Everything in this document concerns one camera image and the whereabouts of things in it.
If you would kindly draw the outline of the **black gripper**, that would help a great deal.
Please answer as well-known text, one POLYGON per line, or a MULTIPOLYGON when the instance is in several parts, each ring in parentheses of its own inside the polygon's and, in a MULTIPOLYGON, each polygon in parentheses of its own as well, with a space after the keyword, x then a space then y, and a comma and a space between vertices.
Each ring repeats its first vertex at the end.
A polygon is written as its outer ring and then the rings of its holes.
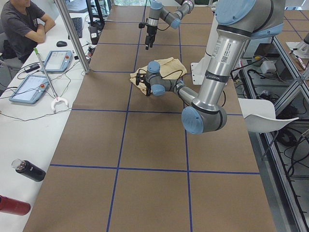
POLYGON ((147 25, 147 36, 145 38, 145 49, 148 50, 150 42, 155 41, 155 36, 157 33, 157 26, 147 25))
POLYGON ((146 86, 146 96, 150 96, 151 95, 151 85, 150 85, 150 83, 143 81, 143 84, 146 86))

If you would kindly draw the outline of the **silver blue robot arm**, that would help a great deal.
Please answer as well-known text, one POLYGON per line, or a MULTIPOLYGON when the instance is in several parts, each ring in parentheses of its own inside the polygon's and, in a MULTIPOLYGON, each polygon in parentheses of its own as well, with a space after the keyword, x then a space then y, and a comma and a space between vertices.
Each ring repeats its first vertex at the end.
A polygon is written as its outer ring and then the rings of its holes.
POLYGON ((147 35, 145 38, 145 49, 153 47, 155 42, 155 36, 158 30, 159 19, 162 19, 173 29, 177 29, 181 23, 181 20, 186 14, 192 12, 195 1, 194 0, 177 0, 180 7, 175 12, 170 12, 165 6, 158 0, 150 1, 149 17, 145 22, 139 23, 139 28, 147 27, 147 35))
POLYGON ((206 68, 199 92, 182 80, 164 79, 160 64, 151 61, 137 83, 146 85, 147 94, 161 96, 174 92, 187 107, 182 111, 184 128, 192 134, 220 130, 227 121, 226 111, 218 104, 221 93, 246 42, 275 36, 283 29, 283 0, 221 0, 215 17, 218 39, 206 68))

